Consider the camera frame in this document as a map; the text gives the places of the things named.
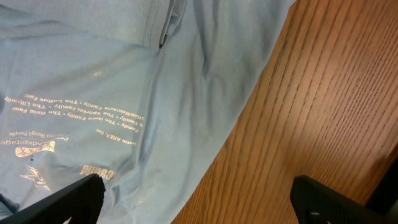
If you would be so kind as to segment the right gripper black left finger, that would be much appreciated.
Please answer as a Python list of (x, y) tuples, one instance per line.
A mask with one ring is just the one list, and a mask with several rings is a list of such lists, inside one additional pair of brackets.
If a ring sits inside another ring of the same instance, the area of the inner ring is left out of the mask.
[(106, 189), (90, 174), (37, 203), (1, 220), (1, 224), (92, 223), (98, 221)]

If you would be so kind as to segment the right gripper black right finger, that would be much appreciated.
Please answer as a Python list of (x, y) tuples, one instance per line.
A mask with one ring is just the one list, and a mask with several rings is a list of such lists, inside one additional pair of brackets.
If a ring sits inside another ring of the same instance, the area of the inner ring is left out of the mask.
[(392, 221), (319, 183), (300, 175), (294, 178), (290, 201), (300, 224), (383, 224)]

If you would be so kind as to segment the light blue t-shirt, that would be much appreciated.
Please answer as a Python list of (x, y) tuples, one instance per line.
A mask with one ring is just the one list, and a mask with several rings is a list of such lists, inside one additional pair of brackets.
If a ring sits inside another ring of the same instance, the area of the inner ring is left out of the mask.
[(2, 1), (1, 218), (90, 174), (100, 223), (170, 223), (291, 1)]

